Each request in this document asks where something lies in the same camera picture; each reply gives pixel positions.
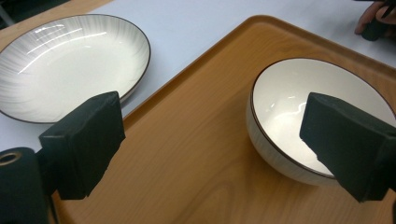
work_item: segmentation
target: plate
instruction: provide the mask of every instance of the plate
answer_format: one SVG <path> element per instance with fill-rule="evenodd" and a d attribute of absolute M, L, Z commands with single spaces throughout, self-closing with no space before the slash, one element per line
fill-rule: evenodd
<path fill-rule="evenodd" d="M 53 123 L 94 95 L 117 91 L 124 101 L 149 65 L 146 35 L 107 15 L 51 21 L 0 53 L 0 110 L 34 123 Z"/>
<path fill-rule="evenodd" d="M 323 177 L 333 176 L 299 135 L 308 94 L 312 91 L 340 98 L 396 127 L 389 104 L 361 78 L 339 66 L 319 60 L 284 60 L 265 68 L 257 77 L 251 93 L 250 109 L 254 121 L 250 122 L 259 127 L 259 138 L 266 139 L 272 146 L 257 148 L 266 160 L 272 159 L 267 157 L 267 153 L 273 150 L 307 172 Z M 285 167 L 284 162 L 269 163 L 276 169 Z M 301 173 L 292 174 L 295 169 L 280 172 L 301 180 Z"/>

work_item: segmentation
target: table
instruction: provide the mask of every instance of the table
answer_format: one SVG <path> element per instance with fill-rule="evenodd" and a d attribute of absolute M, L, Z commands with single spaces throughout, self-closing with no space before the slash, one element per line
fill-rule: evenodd
<path fill-rule="evenodd" d="M 396 45 L 388 40 L 368 42 L 354 35 L 354 26 L 369 3 L 353 1 L 82 1 L 72 0 L 0 31 L 0 48 L 35 26 L 81 13 L 118 16 L 139 26 L 152 47 L 150 66 L 140 87 L 122 109 L 126 117 L 152 93 L 252 15 L 280 18 L 313 34 L 367 55 L 391 67 Z M 0 115 L 0 150 L 40 149 L 37 137 L 48 124 L 23 123 Z"/>

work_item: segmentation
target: wooden tray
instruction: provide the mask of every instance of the wooden tray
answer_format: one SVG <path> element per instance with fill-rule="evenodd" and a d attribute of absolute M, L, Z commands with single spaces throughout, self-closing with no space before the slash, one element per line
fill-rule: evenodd
<path fill-rule="evenodd" d="M 396 108 L 392 68 L 275 18 L 250 18 L 125 119 L 127 138 L 90 197 L 54 195 L 63 223 L 391 223 L 393 192 L 359 204 L 341 187 L 281 175 L 250 143 L 254 79 L 296 57 L 358 74 Z"/>

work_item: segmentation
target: white bowl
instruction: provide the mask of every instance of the white bowl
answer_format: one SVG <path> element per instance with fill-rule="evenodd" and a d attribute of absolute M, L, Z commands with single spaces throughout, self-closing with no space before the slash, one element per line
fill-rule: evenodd
<path fill-rule="evenodd" d="M 46 23 L 0 53 L 0 110 L 52 123 L 100 93 L 117 91 L 123 101 L 149 57 L 145 34 L 121 18 L 81 15 Z"/>
<path fill-rule="evenodd" d="M 309 92 L 328 94 L 396 127 L 384 98 L 347 70 L 311 59 L 274 63 L 257 77 L 247 104 L 247 129 L 261 156 L 281 174 L 311 185 L 333 185 L 332 173 L 299 136 Z"/>

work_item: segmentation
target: plate rim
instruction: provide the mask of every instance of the plate rim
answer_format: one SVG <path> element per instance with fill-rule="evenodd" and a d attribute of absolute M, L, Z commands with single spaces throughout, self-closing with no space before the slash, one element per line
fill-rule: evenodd
<path fill-rule="evenodd" d="M 139 26 L 137 26 L 133 22 L 128 21 L 128 20 L 126 20 L 124 18 L 121 18 L 121 17 L 118 17 L 118 16 L 113 16 L 113 15 L 108 15 L 108 14 L 92 13 L 92 14 L 81 14 L 81 15 L 67 16 L 67 17 L 62 17 L 60 19 L 47 21 L 47 22 L 45 22 L 43 24 L 40 24 L 40 25 L 38 25 L 38 26 L 36 26 L 36 27 L 34 27 L 32 29 L 29 29 L 28 31 L 24 32 L 21 35 L 18 35 L 18 37 L 13 39 L 2 50 L 0 50 L 0 57 L 2 56 L 3 52 L 6 49 L 8 49 L 10 46 L 12 46 L 12 44 L 14 44 L 18 39 L 22 38 L 23 36 L 29 34 L 30 32 L 32 32 L 32 31 L 34 31 L 34 30 L 36 30 L 36 29 L 38 29 L 38 28 L 40 28 L 42 26 L 45 26 L 45 25 L 47 25 L 49 23 L 56 22 L 56 21 L 62 21 L 62 20 L 67 20 L 67 19 L 71 19 L 71 18 L 81 18 L 81 17 L 109 17 L 109 18 L 115 18 L 115 19 L 121 20 L 121 21 L 126 21 L 127 23 L 129 23 L 132 26 L 134 26 L 137 30 L 139 30 L 140 33 L 143 35 L 143 37 L 145 38 L 145 40 L 148 43 L 148 59 L 147 59 L 146 65 L 145 65 L 145 69 L 143 70 L 142 74 L 140 75 L 140 77 L 136 81 L 136 83 L 127 92 L 125 92 L 123 95 L 120 96 L 120 103 L 121 103 L 121 108 L 122 108 L 122 104 L 132 95 L 132 93 L 135 91 L 135 89 L 139 86 L 141 80 L 143 79 L 143 77 L 147 73 L 147 70 L 149 68 L 149 63 L 151 61 L 151 45 L 150 45 L 148 36 L 145 34 L 145 32 L 143 32 L 143 30 Z M 19 119 L 19 118 L 16 118 L 16 117 L 6 113 L 1 108 L 0 108 L 0 113 L 5 115 L 8 118 L 15 119 L 17 121 L 22 121 L 22 122 L 26 122 L 26 123 L 34 123 L 34 124 L 54 124 L 54 123 L 56 123 L 56 122 L 58 122 L 59 120 L 62 119 L 62 118 L 60 118 L 60 119 L 58 119 L 58 121 L 37 121 L 37 120 L 29 120 L 29 119 Z"/>

